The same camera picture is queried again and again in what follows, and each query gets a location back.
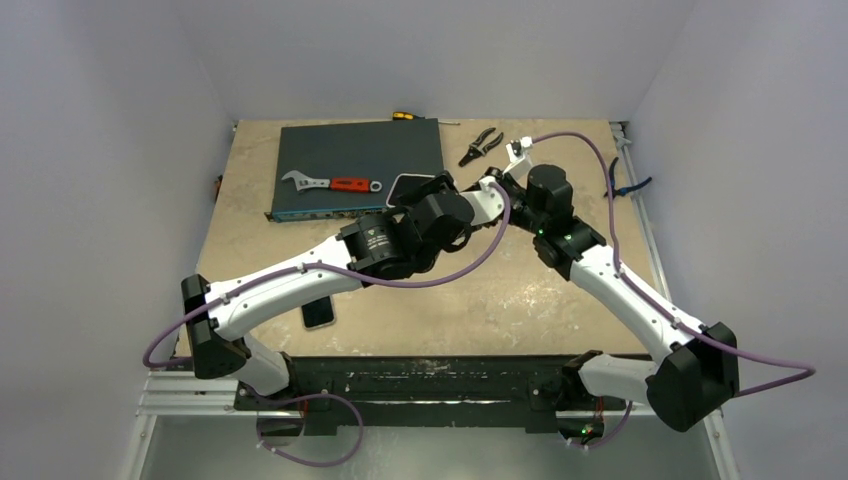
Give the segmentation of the phone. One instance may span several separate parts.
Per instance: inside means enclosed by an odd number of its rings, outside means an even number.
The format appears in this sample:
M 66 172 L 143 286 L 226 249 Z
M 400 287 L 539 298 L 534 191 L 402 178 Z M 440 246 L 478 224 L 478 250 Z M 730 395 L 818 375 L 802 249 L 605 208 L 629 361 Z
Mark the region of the phone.
M 410 193 L 432 180 L 434 175 L 402 173 L 393 181 L 385 201 L 387 207 L 396 207 L 404 194 Z
M 306 330 L 324 328 L 336 320 L 331 296 L 323 297 L 300 307 L 302 324 Z

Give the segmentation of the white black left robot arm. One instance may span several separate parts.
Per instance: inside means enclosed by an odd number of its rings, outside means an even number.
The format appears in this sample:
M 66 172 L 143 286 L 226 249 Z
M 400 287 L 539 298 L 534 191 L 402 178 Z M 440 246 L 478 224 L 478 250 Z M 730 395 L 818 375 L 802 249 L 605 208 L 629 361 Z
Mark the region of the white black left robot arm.
M 463 248 L 471 233 L 502 213 L 502 196 L 478 185 L 458 191 L 440 175 L 389 210 L 362 216 L 312 249 L 239 278 L 210 282 L 199 274 L 181 290 L 193 372 L 198 379 L 232 377 L 272 408 L 297 399 L 298 382 L 284 356 L 251 332 L 268 320 L 338 293 L 369 286 L 429 288 L 412 281 L 442 253 Z

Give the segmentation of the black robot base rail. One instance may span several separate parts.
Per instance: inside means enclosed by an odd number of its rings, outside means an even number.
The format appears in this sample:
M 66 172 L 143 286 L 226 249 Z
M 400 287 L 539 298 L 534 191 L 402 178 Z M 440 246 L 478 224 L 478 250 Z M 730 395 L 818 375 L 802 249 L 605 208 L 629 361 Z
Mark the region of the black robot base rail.
M 518 428 L 556 433 L 598 401 L 567 366 L 574 355 L 292 357 L 289 386 L 262 398 L 245 384 L 238 411 L 299 420 L 309 436 L 367 426 Z

